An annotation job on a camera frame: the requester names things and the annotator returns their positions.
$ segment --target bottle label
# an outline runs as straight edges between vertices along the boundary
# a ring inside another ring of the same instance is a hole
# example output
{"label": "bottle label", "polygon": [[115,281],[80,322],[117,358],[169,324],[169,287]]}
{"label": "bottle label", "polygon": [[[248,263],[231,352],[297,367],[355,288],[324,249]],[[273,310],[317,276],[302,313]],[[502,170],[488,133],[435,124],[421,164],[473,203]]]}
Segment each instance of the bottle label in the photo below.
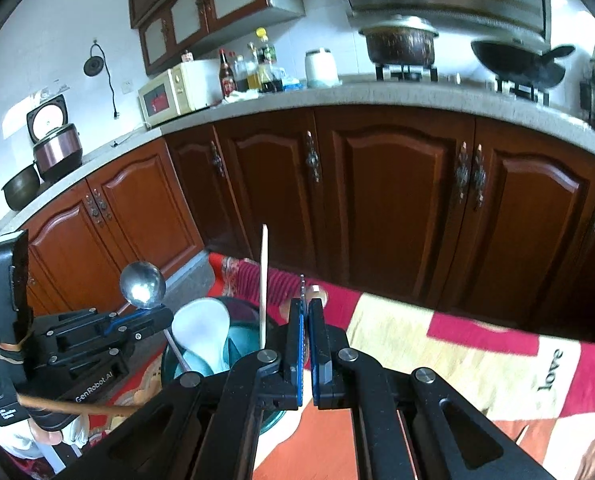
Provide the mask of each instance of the bottle label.
{"label": "bottle label", "polygon": [[222,94],[229,97],[236,90],[236,82],[232,77],[225,77],[220,81],[222,83]]}

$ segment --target wall outlet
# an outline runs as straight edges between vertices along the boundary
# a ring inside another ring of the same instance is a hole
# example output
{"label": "wall outlet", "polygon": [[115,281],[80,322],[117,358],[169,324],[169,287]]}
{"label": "wall outlet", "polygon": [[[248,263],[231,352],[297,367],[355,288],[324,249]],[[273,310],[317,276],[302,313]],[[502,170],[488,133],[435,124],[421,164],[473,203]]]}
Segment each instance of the wall outlet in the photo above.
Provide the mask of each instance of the wall outlet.
{"label": "wall outlet", "polygon": [[130,94],[133,91],[133,81],[131,79],[122,81],[122,93]]}

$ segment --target black frying pan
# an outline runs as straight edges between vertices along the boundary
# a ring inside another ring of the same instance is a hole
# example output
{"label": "black frying pan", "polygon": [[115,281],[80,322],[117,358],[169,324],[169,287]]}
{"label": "black frying pan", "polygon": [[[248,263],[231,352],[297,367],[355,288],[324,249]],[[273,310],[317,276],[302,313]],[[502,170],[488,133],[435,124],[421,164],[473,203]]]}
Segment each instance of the black frying pan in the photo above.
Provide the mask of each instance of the black frying pan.
{"label": "black frying pan", "polygon": [[546,90],[558,85],[565,69],[554,59],[570,56],[575,47],[560,45],[540,54],[519,44],[497,40],[476,40],[471,48],[480,62],[502,80]]}

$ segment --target power cord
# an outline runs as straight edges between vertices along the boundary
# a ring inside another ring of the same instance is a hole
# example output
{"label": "power cord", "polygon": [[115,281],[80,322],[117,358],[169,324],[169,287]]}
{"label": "power cord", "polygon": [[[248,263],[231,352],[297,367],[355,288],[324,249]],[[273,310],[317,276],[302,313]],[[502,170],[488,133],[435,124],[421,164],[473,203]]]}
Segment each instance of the power cord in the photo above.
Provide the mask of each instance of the power cord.
{"label": "power cord", "polygon": [[97,41],[94,41],[94,44],[92,44],[91,48],[89,49],[90,57],[94,56],[94,46],[99,48],[100,52],[102,53],[104,69],[106,70],[106,75],[109,77],[109,88],[111,89],[111,99],[113,100],[113,118],[117,119],[120,116],[120,114],[118,113],[118,109],[115,107],[115,92],[113,91],[113,85],[111,84],[111,73],[109,72],[109,66],[106,63],[106,56],[104,55],[104,51],[102,50],[101,46],[97,43]]}

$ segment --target open rice cooker lid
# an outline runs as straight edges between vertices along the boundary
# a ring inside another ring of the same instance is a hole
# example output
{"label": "open rice cooker lid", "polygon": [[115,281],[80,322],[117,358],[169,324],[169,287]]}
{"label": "open rice cooker lid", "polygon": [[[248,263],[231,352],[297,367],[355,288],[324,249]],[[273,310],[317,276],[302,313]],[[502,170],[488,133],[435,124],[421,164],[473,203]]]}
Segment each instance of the open rice cooker lid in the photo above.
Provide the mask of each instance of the open rice cooker lid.
{"label": "open rice cooker lid", "polygon": [[64,95],[60,94],[34,108],[26,115],[29,136],[34,144],[45,139],[53,130],[68,123]]}

